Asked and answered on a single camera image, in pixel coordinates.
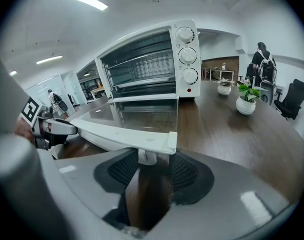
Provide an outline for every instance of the green leaves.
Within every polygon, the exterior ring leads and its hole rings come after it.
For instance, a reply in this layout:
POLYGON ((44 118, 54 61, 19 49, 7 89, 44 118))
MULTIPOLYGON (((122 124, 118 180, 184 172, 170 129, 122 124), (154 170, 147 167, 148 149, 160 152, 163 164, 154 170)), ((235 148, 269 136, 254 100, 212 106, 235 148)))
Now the green leaves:
POLYGON ((240 85, 238 89, 244 95, 244 100, 247 102, 251 102, 252 99, 260 97, 258 90, 250 89, 247 85, 240 85))
POLYGON ((249 102, 249 101, 251 101, 251 99, 256 98, 256 97, 257 97, 256 95, 250 94, 247 96, 247 101, 249 102))
POLYGON ((260 92, 256 89, 252 89, 252 91, 254 92, 255 95, 257 95, 257 97, 260 97, 260 92))
POLYGON ((244 85, 244 84, 241 84, 241 85, 238 87, 238 89, 239 89, 240 92, 249 90, 248 86, 247 86, 247 85, 244 85))

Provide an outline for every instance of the backpack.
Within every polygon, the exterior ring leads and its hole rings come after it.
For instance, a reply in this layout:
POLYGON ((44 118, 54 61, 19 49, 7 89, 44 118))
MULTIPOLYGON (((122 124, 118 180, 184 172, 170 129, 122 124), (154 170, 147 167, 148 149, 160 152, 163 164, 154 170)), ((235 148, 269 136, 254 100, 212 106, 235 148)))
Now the backpack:
POLYGON ((63 112, 68 110, 67 105, 63 102, 62 98, 59 97, 56 93, 53 93, 53 99, 55 104, 57 104, 63 112))
POLYGON ((260 66, 258 67, 258 73, 259 73, 261 80, 264 82, 268 82, 272 85, 275 85, 277 70, 276 70, 276 65, 273 61, 273 56, 270 54, 269 58, 266 59, 263 56, 263 53, 261 50, 259 50, 258 52, 263 57, 263 60, 260 64, 260 66))

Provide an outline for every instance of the desk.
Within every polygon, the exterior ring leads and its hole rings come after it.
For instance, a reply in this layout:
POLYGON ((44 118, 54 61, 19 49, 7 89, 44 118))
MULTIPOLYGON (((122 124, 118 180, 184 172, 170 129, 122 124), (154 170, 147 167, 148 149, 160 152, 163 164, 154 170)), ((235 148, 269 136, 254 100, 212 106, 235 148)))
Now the desk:
MULTIPOLYGON (((289 122, 263 102, 256 103, 252 115, 241 115, 235 105, 238 96, 236 87, 229 96, 221 96, 217 93, 216 83, 204 81, 201 96, 195 102, 179 102, 178 149, 239 164, 274 187, 291 203, 296 202, 304 189, 303 139, 289 122)), ((106 96, 97 99, 67 120, 106 102, 106 96)), ((66 146, 65 158, 103 152, 85 139, 76 140, 75 144, 71 143, 74 149, 66 146)), ((168 155, 159 157, 154 166, 139 165, 126 189, 131 225, 150 229, 166 213, 172 193, 167 167, 168 155), (144 214, 150 217, 142 219, 144 214)))
POLYGON ((210 69, 210 81, 212 80, 212 71, 219 71, 220 72, 220 79, 222 78, 222 72, 232 73, 231 80, 233 81, 233 79, 234 79, 234 71, 221 70, 221 69, 210 69))
POLYGON ((295 202, 304 188, 304 141, 293 126, 263 102, 241 115, 236 87, 222 96, 216 83, 202 82, 201 94, 179 104, 178 148, 248 168, 295 202))
POLYGON ((95 98, 95 93, 104 92, 104 91, 105 91, 104 87, 100 87, 100 88, 97 88, 97 89, 92 90, 92 91, 91 91, 91 94, 92 94, 92 96, 93 96, 93 99, 96 100, 96 98, 95 98))

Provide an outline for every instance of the potted plant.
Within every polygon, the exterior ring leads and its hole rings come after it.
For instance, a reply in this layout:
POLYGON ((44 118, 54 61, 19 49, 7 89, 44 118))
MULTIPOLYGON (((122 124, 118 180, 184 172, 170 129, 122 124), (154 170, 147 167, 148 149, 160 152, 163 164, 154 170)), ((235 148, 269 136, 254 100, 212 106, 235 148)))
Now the potted plant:
POLYGON ((247 85, 240 85, 239 91, 243 94, 236 100, 236 108, 243 115, 250 115, 255 110, 255 98, 260 97, 260 92, 249 88, 247 85))
POLYGON ((217 91, 221 95, 229 95, 231 92, 231 86, 233 86, 234 81, 229 79, 221 78, 219 81, 217 81, 217 91))

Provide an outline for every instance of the mesh chair back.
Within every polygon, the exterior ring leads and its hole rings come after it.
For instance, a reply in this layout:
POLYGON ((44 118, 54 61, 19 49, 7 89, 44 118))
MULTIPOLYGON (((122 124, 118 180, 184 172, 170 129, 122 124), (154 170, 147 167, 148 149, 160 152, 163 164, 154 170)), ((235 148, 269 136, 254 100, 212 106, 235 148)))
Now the mesh chair back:
POLYGON ((304 101, 304 89, 298 87, 296 84, 290 83, 288 92, 283 100, 283 104, 291 111, 293 111, 293 119, 297 116, 299 107, 304 101))

